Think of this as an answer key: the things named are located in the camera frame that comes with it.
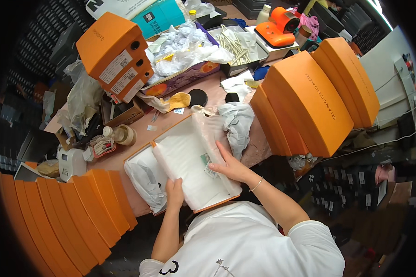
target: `woman's hand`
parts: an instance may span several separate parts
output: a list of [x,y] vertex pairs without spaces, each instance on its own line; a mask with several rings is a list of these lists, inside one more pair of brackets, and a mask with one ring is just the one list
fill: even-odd
[[211,163],[209,168],[215,172],[224,174],[230,179],[248,183],[255,173],[236,160],[219,141],[216,141],[216,145],[219,148],[222,158],[225,160],[226,166]]
[[166,181],[166,194],[168,195],[167,210],[180,210],[183,204],[182,178]]

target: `woman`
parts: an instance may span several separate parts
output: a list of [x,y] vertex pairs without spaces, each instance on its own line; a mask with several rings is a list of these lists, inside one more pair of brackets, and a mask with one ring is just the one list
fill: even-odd
[[179,249],[182,179],[168,180],[168,207],[140,276],[342,276],[345,261],[328,227],[310,220],[293,199],[216,143],[226,166],[210,169],[246,183],[263,207],[228,202],[205,211],[190,224]]
[[344,3],[343,3],[342,0],[311,0],[307,4],[307,6],[305,7],[304,11],[303,12],[299,11],[299,12],[302,12],[302,13],[308,15],[311,8],[315,5],[316,2],[318,2],[319,4],[324,6],[325,8],[331,8],[333,11],[336,11],[336,12],[340,11],[342,9],[342,7],[344,6]]

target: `cardboard box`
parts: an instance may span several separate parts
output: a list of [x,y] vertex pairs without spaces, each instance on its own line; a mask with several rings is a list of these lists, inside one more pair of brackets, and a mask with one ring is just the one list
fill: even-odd
[[[196,22],[196,27],[198,29],[201,29],[203,32],[207,34],[208,40],[213,45],[219,45],[216,40],[210,36],[210,34],[200,25],[198,22]],[[148,41],[155,41],[157,38],[159,38],[159,35],[153,36],[152,38],[149,38]],[[210,75],[214,72],[219,71],[220,65],[218,63],[212,63],[210,61],[200,62],[198,64],[193,65],[192,67],[188,69],[184,69],[182,71],[179,71],[175,73],[174,75],[171,75],[160,82],[157,82],[155,84],[152,84],[150,86],[146,86],[140,90],[145,95],[153,95],[156,97],[162,97],[167,95],[170,92],[173,92],[182,86],[186,86],[189,83],[199,80],[202,77],[205,77],[207,75]]]
[[139,26],[106,12],[76,43],[89,76],[125,103],[154,74]]
[[120,114],[119,116],[113,119],[110,119],[112,104],[102,100],[100,102],[100,113],[101,113],[103,125],[110,126],[110,127],[116,127],[121,124],[129,125],[137,121],[138,119],[142,118],[142,116],[144,116],[145,114],[143,113],[137,101],[133,99],[131,100],[131,103],[133,104],[131,108],[129,108],[128,110]]

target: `black round pad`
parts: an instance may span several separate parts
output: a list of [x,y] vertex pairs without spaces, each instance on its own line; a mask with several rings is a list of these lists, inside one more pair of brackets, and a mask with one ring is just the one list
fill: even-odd
[[194,105],[201,105],[202,107],[205,107],[208,102],[208,96],[203,90],[194,89],[188,94],[191,95],[191,101],[189,103],[190,108]]

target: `woman's arm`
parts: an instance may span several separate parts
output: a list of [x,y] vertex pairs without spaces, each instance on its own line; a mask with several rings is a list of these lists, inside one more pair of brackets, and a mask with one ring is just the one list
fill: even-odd
[[291,197],[278,190],[266,180],[244,166],[228,152],[219,141],[217,147],[225,160],[226,166],[210,164],[209,168],[225,174],[228,178],[246,183],[257,199],[262,203],[266,211],[282,226],[285,234],[299,222],[310,220],[305,211]]
[[182,178],[166,182],[167,208],[151,258],[166,263],[179,250],[179,211],[183,203]]

